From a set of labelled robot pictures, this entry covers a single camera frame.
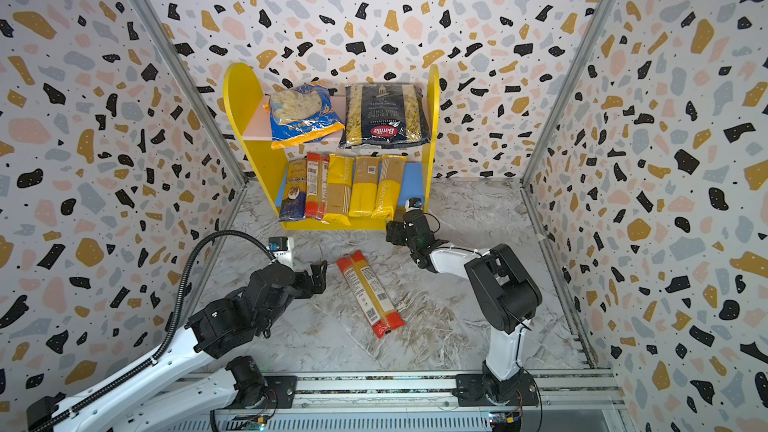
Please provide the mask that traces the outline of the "red spaghetti pack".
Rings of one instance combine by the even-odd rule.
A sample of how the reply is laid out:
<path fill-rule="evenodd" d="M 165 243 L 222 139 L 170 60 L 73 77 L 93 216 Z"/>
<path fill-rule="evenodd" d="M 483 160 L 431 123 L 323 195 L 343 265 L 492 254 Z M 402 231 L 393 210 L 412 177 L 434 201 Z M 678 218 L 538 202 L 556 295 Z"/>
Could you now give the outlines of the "red spaghetti pack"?
<path fill-rule="evenodd" d="M 305 217 L 323 222 L 327 205 L 329 157 L 319 153 L 308 153 L 306 160 Z"/>
<path fill-rule="evenodd" d="M 397 308 L 361 251 L 336 261 L 343 278 L 377 338 L 405 326 Z"/>

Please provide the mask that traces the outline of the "yellow spaghetti pack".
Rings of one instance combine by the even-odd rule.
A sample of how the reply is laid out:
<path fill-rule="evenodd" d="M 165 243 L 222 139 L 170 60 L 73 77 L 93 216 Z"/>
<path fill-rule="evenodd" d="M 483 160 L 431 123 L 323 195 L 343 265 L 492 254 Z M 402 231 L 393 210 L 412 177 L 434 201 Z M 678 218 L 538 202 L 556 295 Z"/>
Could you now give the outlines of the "yellow spaghetti pack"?
<path fill-rule="evenodd" d="M 407 159 L 403 156 L 386 155 L 381 158 L 372 218 L 391 221 L 400 197 Z"/>
<path fill-rule="evenodd" d="M 326 189 L 327 201 L 324 220 L 350 226 L 349 208 L 354 175 L 352 157 L 331 154 L 329 156 Z"/>
<path fill-rule="evenodd" d="M 349 216 L 370 217 L 373 213 L 379 180 L 379 157 L 357 157 L 351 191 Z"/>

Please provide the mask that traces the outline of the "yellow spaghetti pack bottom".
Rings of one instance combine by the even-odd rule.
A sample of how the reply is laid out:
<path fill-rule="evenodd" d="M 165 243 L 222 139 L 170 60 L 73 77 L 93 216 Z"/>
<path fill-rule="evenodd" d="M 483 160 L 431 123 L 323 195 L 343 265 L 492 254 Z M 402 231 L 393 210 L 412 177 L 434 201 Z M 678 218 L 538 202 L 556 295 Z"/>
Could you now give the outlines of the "yellow spaghetti pack bottom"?
<path fill-rule="evenodd" d="M 403 156 L 386 155 L 381 158 L 372 218 L 391 221 L 400 197 L 407 159 Z"/>

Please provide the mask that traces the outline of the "blue yellow pasta bag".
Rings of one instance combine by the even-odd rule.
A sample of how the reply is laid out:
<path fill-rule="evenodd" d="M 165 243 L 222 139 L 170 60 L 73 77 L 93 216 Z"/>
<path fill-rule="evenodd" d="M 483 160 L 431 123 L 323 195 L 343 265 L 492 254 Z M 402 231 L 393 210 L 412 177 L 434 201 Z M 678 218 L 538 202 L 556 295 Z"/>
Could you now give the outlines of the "blue yellow pasta bag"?
<path fill-rule="evenodd" d="M 295 222 L 305 217 L 307 196 L 307 163 L 296 159 L 288 163 L 280 205 L 279 221 Z"/>

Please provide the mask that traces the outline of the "dark penne pasta bag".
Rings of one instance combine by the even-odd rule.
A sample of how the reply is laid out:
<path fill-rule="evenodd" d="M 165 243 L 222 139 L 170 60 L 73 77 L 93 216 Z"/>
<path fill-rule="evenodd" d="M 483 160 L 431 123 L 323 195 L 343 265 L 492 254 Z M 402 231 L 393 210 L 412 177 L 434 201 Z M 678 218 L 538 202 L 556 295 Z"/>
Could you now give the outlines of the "dark penne pasta bag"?
<path fill-rule="evenodd" d="M 358 83 L 345 88 L 345 129 L 339 147 L 405 149 L 430 141 L 423 93 L 414 84 Z"/>

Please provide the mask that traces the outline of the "blue orange orecchiette bag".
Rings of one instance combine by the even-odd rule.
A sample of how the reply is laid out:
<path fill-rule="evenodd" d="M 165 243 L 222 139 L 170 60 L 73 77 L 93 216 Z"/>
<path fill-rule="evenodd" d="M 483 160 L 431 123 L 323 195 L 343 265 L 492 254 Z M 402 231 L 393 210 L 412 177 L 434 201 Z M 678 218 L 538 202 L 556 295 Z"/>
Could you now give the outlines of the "blue orange orecchiette bag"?
<path fill-rule="evenodd" d="M 272 94 L 267 109 L 272 150 L 318 141 L 344 129 L 328 89 L 321 85 L 305 84 Z"/>

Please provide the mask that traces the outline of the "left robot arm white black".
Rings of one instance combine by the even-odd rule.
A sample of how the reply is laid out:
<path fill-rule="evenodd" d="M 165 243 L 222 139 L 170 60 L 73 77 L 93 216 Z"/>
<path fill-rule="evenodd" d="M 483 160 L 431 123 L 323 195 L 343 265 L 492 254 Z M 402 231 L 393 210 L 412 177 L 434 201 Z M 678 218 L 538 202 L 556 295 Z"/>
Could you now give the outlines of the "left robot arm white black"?
<path fill-rule="evenodd" d="M 165 387 L 256 337 L 269 338 L 294 300 L 326 289 L 327 263 L 296 272 L 274 261 L 247 286 L 209 303 L 154 351 L 96 386 L 66 397 L 45 396 L 27 410 L 31 431 L 159 431 L 230 405 L 279 407 L 280 396 L 250 356 L 238 356 L 191 385 Z"/>

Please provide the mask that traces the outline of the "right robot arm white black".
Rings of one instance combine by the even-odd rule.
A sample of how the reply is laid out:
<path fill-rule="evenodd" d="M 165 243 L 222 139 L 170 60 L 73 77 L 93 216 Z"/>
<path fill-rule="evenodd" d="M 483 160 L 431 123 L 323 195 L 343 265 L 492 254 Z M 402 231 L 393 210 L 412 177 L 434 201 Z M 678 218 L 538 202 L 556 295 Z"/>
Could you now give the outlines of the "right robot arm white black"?
<path fill-rule="evenodd" d="M 418 207 L 407 209 L 401 221 L 386 225 L 386 240 L 407 247 L 421 269 L 466 279 L 490 324 L 480 391 L 460 388 L 459 396 L 484 398 L 498 405 L 521 399 L 524 373 L 520 356 L 542 294 L 512 248 L 499 244 L 474 249 L 439 239 L 429 226 L 427 213 Z"/>

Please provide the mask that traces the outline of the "yellow shelf pink blue boards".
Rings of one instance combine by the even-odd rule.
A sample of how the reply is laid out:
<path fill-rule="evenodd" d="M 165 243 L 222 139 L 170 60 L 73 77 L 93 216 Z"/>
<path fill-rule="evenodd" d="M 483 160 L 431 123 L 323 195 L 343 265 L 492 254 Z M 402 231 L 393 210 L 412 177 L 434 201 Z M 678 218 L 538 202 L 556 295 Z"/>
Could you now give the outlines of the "yellow shelf pink blue boards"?
<path fill-rule="evenodd" d="M 420 149 L 411 148 L 405 170 L 400 203 L 411 197 L 422 199 L 422 208 L 429 210 L 430 192 L 436 157 L 437 135 L 440 120 L 440 79 L 436 65 L 430 67 L 428 82 L 424 85 L 423 106 L 430 126 L 430 142 Z M 266 195 L 277 219 L 285 186 L 285 175 L 291 160 L 284 149 L 271 146 L 271 125 L 265 106 L 268 97 L 252 68 L 235 63 L 227 69 L 223 81 L 223 103 L 237 138 L 248 162 L 256 174 L 258 183 Z"/>

